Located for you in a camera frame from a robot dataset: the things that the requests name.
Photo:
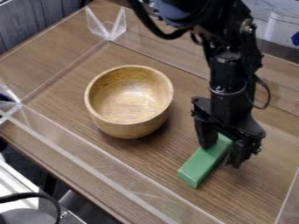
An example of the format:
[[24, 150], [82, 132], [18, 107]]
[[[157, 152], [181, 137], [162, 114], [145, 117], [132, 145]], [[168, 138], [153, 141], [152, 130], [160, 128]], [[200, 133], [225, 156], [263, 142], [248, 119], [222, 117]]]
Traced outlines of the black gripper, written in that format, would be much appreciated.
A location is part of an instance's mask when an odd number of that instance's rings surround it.
[[210, 99], [194, 96], [190, 98], [190, 116], [200, 147], [208, 149], [218, 139], [218, 133], [236, 141], [228, 154], [228, 164], [238, 168], [251, 154], [261, 151], [261, 140], [267, 136], [251, 114], [237, 117], [232, 124], [225, 124], [210, 114]]

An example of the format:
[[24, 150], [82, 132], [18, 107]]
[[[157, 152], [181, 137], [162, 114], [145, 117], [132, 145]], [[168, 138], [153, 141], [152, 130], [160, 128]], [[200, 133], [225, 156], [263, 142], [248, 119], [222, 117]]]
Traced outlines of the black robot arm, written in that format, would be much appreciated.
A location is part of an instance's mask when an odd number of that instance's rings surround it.
[[190, 99], [200, 146], [209, 148], [217, 135], [232, 140], [226, 164], [240, 167], [260, 152], [267, 133], [251, 115], [256, 76], [263, 66], [256, 25], [241, 0], [126, 0], [152, 34], [166, 40], [190, 34], [209, 66], [209, 97]]

